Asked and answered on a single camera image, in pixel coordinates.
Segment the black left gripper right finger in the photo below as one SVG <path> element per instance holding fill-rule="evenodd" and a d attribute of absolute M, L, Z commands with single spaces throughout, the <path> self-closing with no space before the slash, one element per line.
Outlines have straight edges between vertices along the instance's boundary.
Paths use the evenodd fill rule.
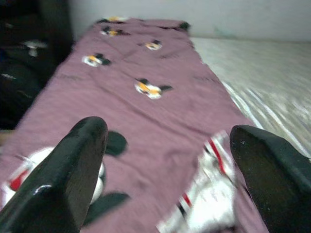
<path fill-rule="evenodd" d="M 230 150 L 246 187 L 271 233 L 311 231 L 311 164 L 287 140 L 236 125 Z"/>

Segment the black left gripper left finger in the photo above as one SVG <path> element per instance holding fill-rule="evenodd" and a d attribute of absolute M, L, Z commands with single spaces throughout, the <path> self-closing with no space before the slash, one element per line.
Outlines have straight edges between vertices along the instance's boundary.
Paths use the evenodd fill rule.
<path fill-rule="evenodd" d="M 80 120 L 31 172 L 0 213 L 3 233 L 78 233 L 107 142 L 107 124 Z"/>

